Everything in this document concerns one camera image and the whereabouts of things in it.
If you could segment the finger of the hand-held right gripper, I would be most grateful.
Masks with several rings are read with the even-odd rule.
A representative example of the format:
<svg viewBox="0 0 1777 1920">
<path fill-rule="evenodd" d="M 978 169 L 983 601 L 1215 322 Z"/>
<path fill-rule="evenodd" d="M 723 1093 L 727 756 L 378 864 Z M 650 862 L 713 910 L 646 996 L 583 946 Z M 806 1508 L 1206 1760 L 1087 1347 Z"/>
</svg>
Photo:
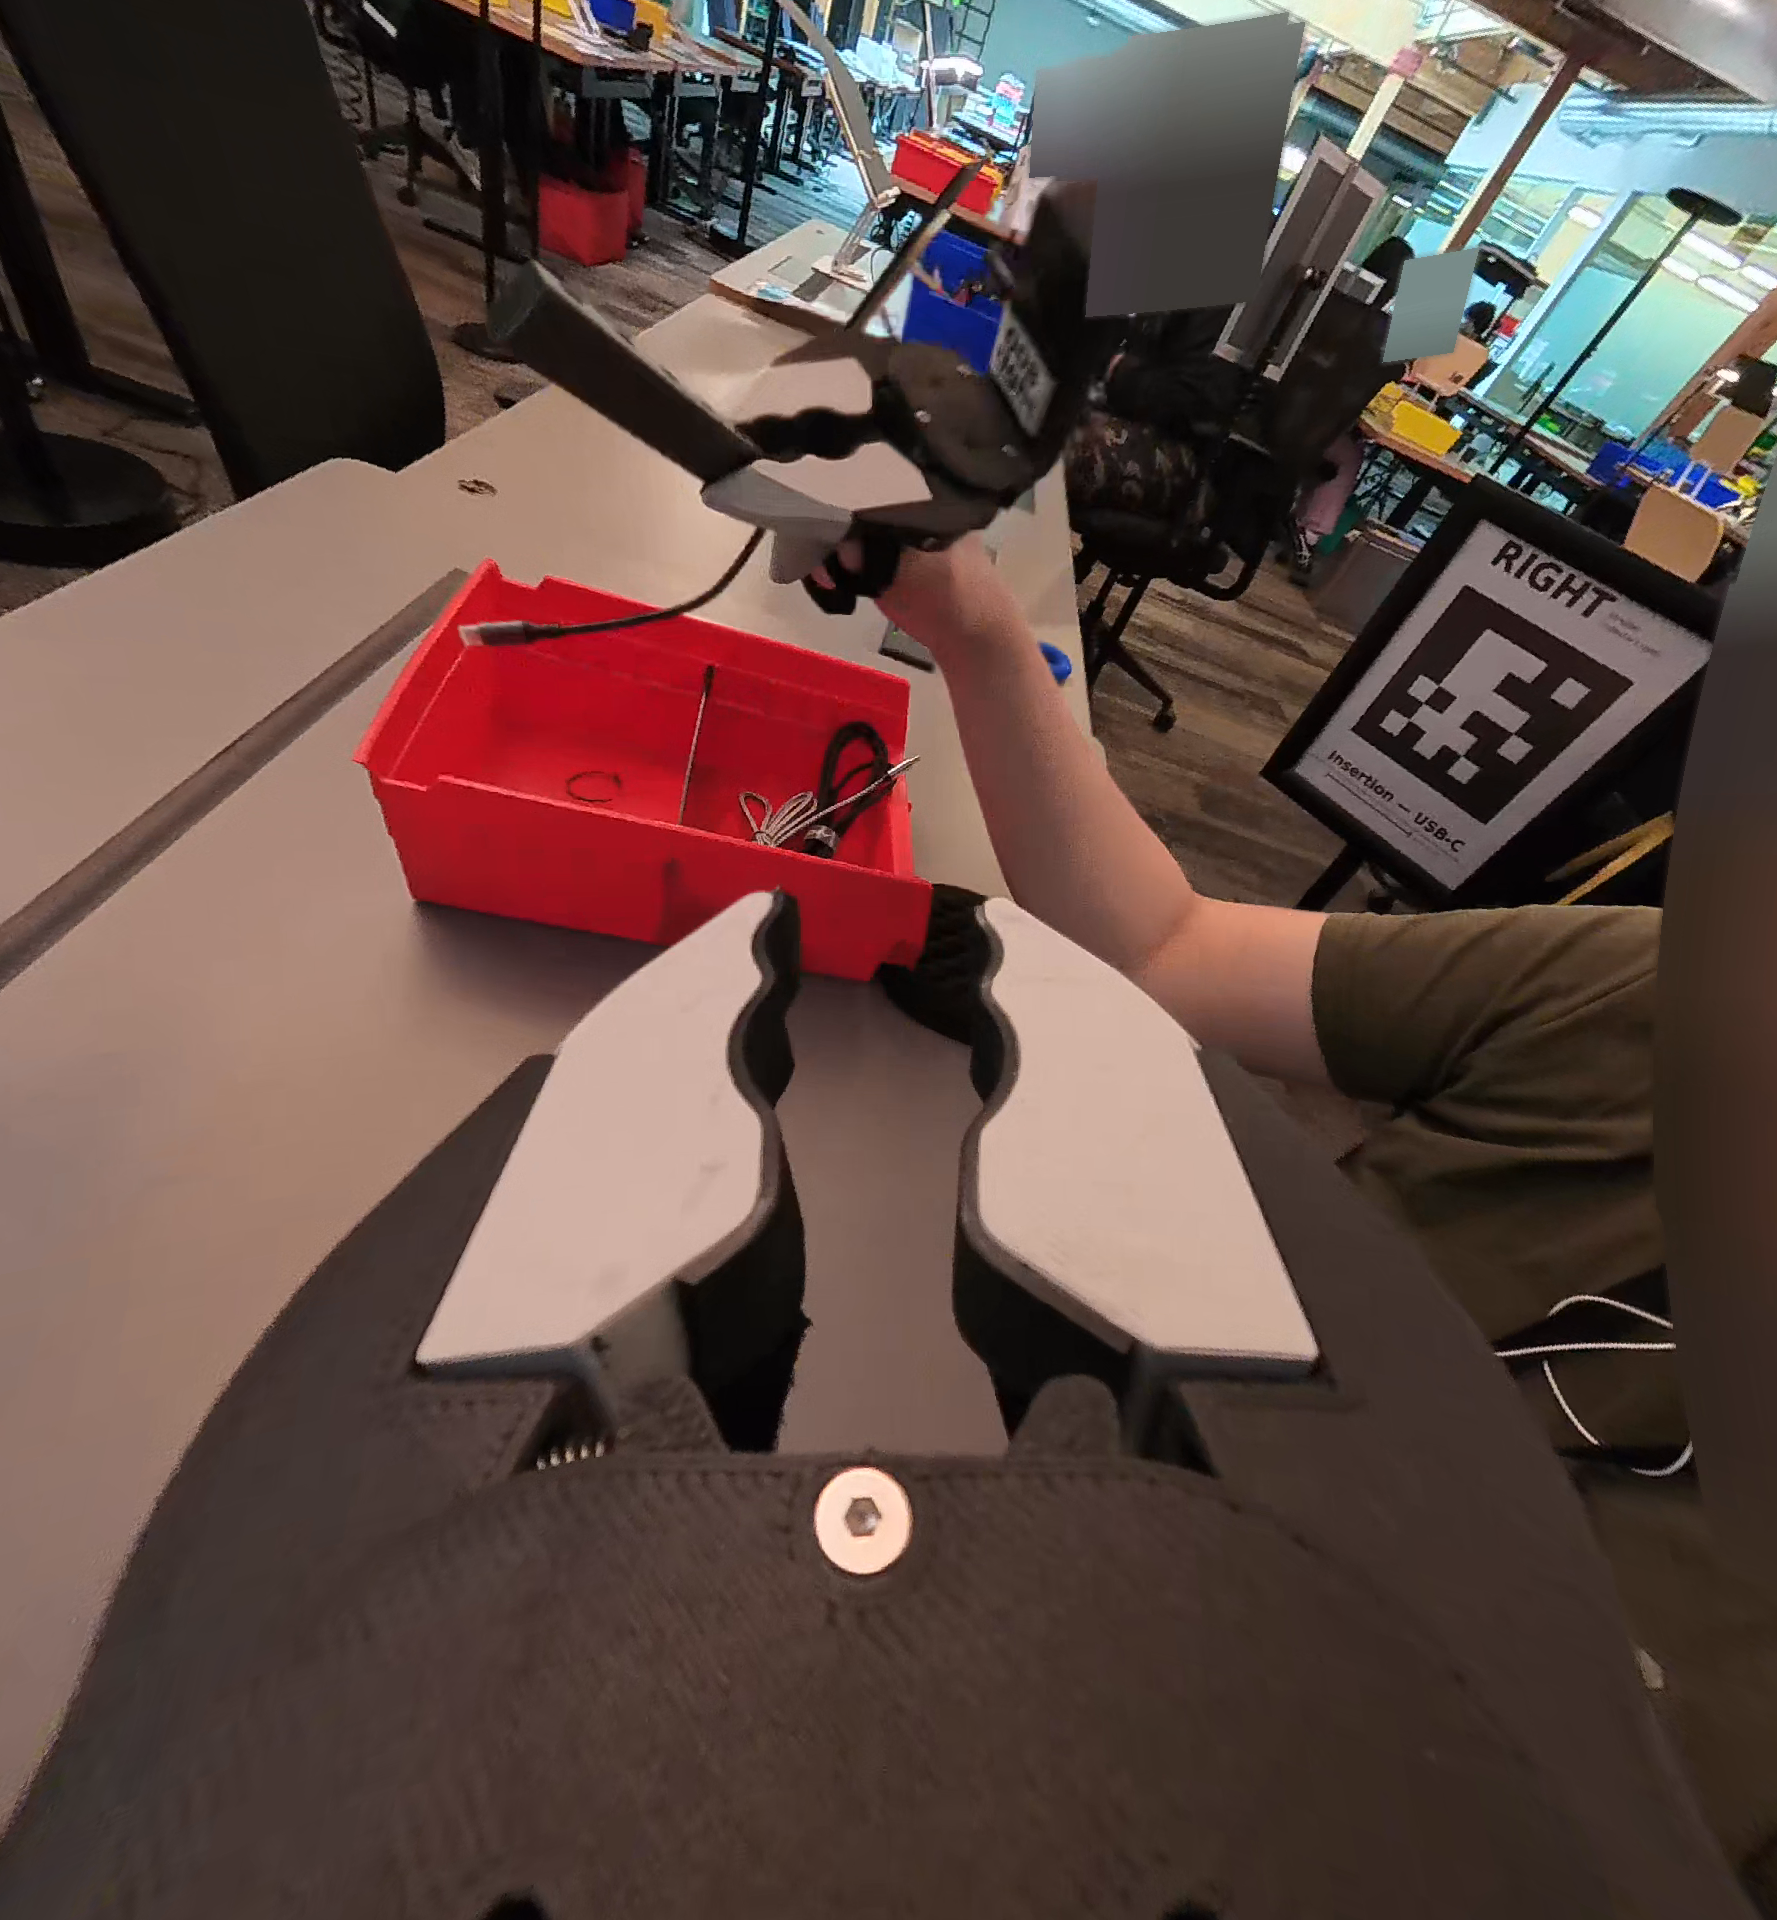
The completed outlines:
<svg viewBox="0 0 1777 1920">
<path fill-rule="evenodd" d="M 874 340 L 806 337 L 756 379 L 738 413 L 713 420 L 706 457 L 845 458 L 893 446 L 893 423 L 878 404 L 883 364 Z"/>
<path fill-rule="evenodd" d="M 838 455 L 787 438 L 698 436 L 703 504 L 760 530 L 842 530 L 862 516 L 921 516 L 934 505 L 926 472 L 878 440 Z"/>
</svg>

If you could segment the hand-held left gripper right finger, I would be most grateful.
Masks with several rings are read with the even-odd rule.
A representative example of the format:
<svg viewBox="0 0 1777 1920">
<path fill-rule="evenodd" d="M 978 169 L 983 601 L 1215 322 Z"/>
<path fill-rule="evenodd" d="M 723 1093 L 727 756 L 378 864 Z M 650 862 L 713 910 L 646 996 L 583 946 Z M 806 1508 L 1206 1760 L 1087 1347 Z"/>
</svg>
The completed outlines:
<svg viewBox="0 0 1777 1920">
<path fill-rule="evenodd" d="M 1150 994 L 1009 901 L 977 909 L 954 1325 L 1009 1439 L 1097 1382 L 1152 1453 L 1186 1383 L 1303 1385 L 1320 1348 L 1212 1091 Z"/>
</svg>

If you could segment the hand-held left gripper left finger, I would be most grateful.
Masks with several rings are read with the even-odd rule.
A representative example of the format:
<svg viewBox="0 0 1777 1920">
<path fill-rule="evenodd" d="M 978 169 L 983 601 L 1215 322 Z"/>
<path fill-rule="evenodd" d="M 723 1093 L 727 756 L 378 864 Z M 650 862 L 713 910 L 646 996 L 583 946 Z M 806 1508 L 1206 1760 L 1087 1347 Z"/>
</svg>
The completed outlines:
<svg viewBox="0 0 1777 1920">
<path fill-rule="evenodd" d="M 803 924 L 732 901 L 559 1043 L 420 1336 L 433 1380 L 567 1380 L 606 1415 L 689 1382 L 770 1453 L 803 1352 L 805 1219 L 779 1130 Z"/>
</svg>

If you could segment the red plastic bin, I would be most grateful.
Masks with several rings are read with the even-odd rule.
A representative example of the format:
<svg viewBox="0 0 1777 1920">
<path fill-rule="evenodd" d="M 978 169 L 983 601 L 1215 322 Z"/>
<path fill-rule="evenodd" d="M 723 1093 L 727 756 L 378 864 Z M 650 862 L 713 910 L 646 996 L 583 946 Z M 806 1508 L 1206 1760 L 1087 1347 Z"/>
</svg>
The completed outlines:
<svg viewBox="0 0 1777 1920">
<path fill-rule="evenodd" d="M 646 605 L 482 561 L 383 699 L 366 767 L 409 895 L 424 905 L 669 948 L 751 893 L 800 909 L 803 967 L 866 981 L 924 946 L 900 781 L 834 857 L 756 838 L 765 807 L 812 791 L 849 721 L 909 745 L 909 686 L 785 641 L 681 615 L 582 626 Z M 706 660 L 717 682 L 686 827 L 683 756 Z"/>
</svg>

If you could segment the black usb-c cable silver plug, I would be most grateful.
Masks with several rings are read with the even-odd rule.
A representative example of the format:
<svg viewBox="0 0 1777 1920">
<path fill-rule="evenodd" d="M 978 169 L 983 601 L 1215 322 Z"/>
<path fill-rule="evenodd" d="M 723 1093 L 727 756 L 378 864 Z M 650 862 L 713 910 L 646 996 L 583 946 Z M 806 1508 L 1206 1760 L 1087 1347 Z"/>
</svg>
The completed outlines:
<svg viewBox="0 0 1777 1920">
<path fill-rule="evenodd" d="M 871 723 L 839 725 L 823 750 L 803 852 L 834 857 L 849 829 L 890 793 L 895 778 L 897 764 Z"/>
</svg>

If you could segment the person's right forearm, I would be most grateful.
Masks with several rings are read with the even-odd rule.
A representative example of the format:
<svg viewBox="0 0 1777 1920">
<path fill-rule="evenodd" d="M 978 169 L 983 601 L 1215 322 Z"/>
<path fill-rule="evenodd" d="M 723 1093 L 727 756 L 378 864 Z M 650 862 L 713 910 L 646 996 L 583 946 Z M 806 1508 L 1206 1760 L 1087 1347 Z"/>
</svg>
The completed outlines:
<svg viewBox="0 0 1777 1920">
<path fill-rule="evenodd" d="M 1026 615 L 989 652 L 938 670 L 1009 897 L 1195 1043 L 1272 1081 L 1330 1085 L 1313 993 L 1327 919 L 1191 889 L 1050 679 Z"/>
</svg>

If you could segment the person's right hand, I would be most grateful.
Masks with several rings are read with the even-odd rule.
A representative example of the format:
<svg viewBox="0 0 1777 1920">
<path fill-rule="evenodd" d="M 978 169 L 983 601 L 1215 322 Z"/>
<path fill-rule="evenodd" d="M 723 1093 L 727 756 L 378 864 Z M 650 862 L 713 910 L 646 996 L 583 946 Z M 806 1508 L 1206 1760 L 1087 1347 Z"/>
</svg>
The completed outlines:
<svg viewBox="0 0 1777 1920">
<path fill-rule="evenodd" d="M 942 670 L 984 655 L 1024 629 L 1019 604 L 983 536 L 934 550 L 904 548 L 874 598 L 888 622 Z"/>
</svg>

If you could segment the blue storage box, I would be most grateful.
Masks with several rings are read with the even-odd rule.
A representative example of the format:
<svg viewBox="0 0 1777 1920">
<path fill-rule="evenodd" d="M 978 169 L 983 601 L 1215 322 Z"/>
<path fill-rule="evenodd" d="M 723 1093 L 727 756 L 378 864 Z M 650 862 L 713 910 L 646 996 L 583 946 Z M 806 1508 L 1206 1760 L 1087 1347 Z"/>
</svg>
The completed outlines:
<svg viewBox="0 0 1777 1920">
<path fill-rule="evenodd" d="M 987 372 L 1001 316 L 989 248 L 938 231 L 909 276 L 899 340 L 945 348 L 974 372 Z"/>
</svg>

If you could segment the black office chair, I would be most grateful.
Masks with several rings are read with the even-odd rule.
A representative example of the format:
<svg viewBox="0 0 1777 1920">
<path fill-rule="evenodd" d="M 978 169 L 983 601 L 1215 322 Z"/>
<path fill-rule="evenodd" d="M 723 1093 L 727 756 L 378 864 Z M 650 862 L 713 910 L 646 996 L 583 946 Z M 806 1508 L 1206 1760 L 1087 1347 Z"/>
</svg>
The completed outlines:
<svg viewBox="0 0 1777 1920">
<path fill-rule="evenodd" d="M 1174 725 L 1171 692 L 1129 652 L 1126 631 L 1152 586 L 1215 604 L 1244 595 L 1285 511 L 1283 471 L 1252 436 L 1182 436 L 1093 412 L 1064 458 L 1074 582 L 1099 577 L 1081 611 L 1083 673 L 1113 668 L 1150 693 L 1154 733 Z"/>
</svg>

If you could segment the red storage box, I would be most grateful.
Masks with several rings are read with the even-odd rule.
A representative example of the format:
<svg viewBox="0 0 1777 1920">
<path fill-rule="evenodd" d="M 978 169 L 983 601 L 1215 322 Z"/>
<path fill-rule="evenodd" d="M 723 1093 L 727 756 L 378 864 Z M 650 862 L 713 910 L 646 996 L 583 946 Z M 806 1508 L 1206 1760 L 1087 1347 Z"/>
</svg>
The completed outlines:
<svg viewBox="0 0 1777 1920">
<path fill-rule="evenodd" d="M 645 235 L 648 158 L 624 142 L 590 161 L 568 150 L 548 150 L 536 202 L 536 250 L 583 265 L 622 262 Z"/>
<path fill-rule="evenodd" d="M 909 128 L 895 140 L 890 178 L 927 196 L 940 196 L 965 169 L 972 169 L 972 178 L 958 196 L 956 206 L 974 215 L 989 215 L 1004 187 L 995 161 L 932 130 Z"/>
</svg>

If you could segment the person in olive shirt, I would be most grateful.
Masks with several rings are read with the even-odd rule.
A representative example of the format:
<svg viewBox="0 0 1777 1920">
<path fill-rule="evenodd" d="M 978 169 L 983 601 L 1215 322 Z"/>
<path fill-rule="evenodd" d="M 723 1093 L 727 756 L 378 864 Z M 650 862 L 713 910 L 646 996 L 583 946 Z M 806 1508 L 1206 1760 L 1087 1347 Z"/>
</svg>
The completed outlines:
<svg viewBox="0 0 1777 1920">
<path fill-rule="evenodd" d="M 1335 914 L 1314 1024 L 1384 1111 L 1345 1159 L 1422 1249 L 1558 1446 L 1688 1443 L 1653 1186 L 1664 917 L 1644 907 Z"/>
</svg>

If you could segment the black framed marker sign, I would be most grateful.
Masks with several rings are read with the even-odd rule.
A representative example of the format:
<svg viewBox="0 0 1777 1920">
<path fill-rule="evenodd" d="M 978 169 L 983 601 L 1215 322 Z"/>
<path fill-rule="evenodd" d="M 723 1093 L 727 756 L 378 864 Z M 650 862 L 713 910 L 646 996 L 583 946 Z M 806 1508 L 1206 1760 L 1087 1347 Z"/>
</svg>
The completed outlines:
<svg viewBox="0 0 1777 1920">
<path fill-rule="evenodd" d="M 1262 780 L 1425 909 L 1534 889 L 1631 764 L 1681 770 L 1719 600 L 1471 479 Z"/>
</svg>

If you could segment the black partition panel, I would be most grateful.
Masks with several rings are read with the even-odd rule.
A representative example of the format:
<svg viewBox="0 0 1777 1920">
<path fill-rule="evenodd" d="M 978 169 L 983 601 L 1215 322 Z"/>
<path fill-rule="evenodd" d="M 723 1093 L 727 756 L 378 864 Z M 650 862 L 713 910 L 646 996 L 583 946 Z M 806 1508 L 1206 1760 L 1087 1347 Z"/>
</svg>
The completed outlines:
<svg viewBox="0 0 1777 1920">
<path fill-rule="evenodd" d="M 443 372 L 303 3 L 0 2 L 240 498 L 446 438 Z"/>
</svg>

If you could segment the black round stand base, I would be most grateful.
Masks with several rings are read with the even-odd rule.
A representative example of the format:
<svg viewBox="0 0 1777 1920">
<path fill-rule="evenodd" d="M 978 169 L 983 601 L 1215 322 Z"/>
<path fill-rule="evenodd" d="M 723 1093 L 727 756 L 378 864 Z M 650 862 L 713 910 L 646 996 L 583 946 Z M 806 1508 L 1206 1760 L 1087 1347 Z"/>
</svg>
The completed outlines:
<svg viewBox="0 0 1777 1920">
<path fill-rule="evenodd" d="M 0 429 L 0 561 L 105 566 L 179 528 L 165 476 L 145 457 L 78 436 Z"/>
</svg>

